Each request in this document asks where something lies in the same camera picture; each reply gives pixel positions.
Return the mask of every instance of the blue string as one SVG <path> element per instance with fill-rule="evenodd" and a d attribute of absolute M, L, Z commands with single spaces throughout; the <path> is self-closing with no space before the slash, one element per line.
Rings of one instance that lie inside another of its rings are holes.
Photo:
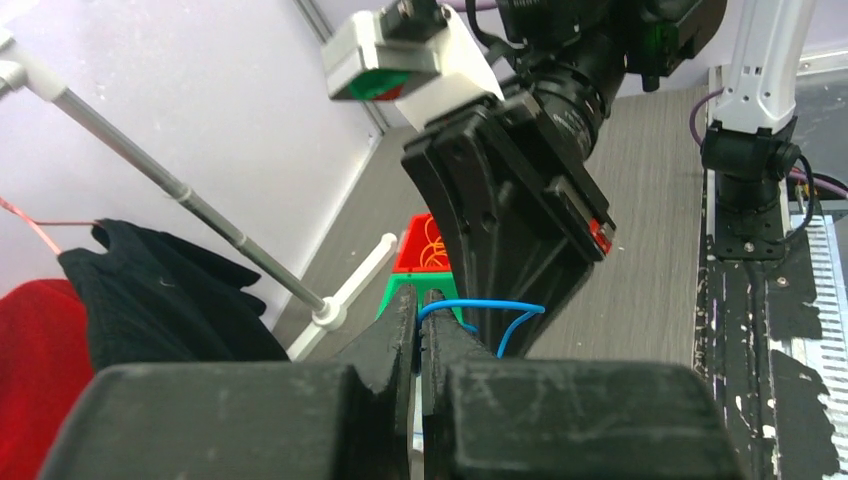
<path fill-rule="evenodd" d="M 426 307 L 422 308 L 418 312 L 418 326 L 421 326 L 421 322 L 423 322 L 424 319 L 427 318 L 427 315 L 431 314 L 436 310 L 442 310 L 447 308 L 494 308 L 498 310 L 524 310 L 526 313 L 518 317 L 506 329 L 506 332 L 504 333 L 504 336 L 501 339 L 501 344 L 498 347 L 498 358 L 503 357 L 504 351 L 506 351 L 506 346 L 509 343 L 509 339 L 516 328 L 521 326 L 522 323 L 526 322 L 534 315 L 538 313 L 545 313 L 545 307 L 541 305 L 534 305 L 532 303 L 511 302 L 507 300 L 442 300 L 440 302 L 433 302 L 430 305 L 427 305 Z M 477 328 L 472 325 L 463 325 L 463 327 L 473 333 L 477 333 Z"/>

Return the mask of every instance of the red cloth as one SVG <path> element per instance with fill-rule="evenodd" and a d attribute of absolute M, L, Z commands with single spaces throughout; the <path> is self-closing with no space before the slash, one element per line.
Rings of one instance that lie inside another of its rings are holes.
<path fill-rule="evenodd" d="M 66 280 L 29 282 L 0 299 L 0 479 L 35 478 L 91 380 L 85 328 Z"/>

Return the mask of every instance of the black garment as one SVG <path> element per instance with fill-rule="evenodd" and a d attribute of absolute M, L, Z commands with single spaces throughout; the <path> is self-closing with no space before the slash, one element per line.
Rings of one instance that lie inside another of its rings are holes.
<path fill-rule="evenodd" d="M 99 255 L 59 263 L 88 313 L 88 349 L 102 370 L 132 362 L 288 360 L 259 320 L 265 304 L 241 292 L 256 272 L 173 235 L 101 220 Z"/>

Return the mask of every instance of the green light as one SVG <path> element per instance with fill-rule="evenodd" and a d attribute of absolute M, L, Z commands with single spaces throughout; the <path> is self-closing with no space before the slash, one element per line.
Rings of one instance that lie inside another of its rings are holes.
<path fill-rule="evenodd" d="M 356 77 L 348 90 L 356 100 L 373 100 L 409 80 L 409 72 L 397 70 L 371 70 Z"/>

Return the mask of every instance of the gray floor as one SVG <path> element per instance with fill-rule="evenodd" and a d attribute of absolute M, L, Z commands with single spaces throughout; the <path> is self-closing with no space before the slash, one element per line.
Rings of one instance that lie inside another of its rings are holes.
<path fill-rule="evenodd" d="M 589 170 L 619 226 L 612 255 L 531 351 L 539 358 L 641 359 L 691 365 L 701 170 L 686 121 L 705 88 L 621 99 Z M 409 130 L 390 132 L 331 228 L 304 281 L 333 292 L 380 235 L 400 236 L 426 211 L 399 158 Z M 327 358 L 376 314 L 390 268 L 310 359 Z M 309 321 L 292 301 L 274 330 L 289 345 Z"/>

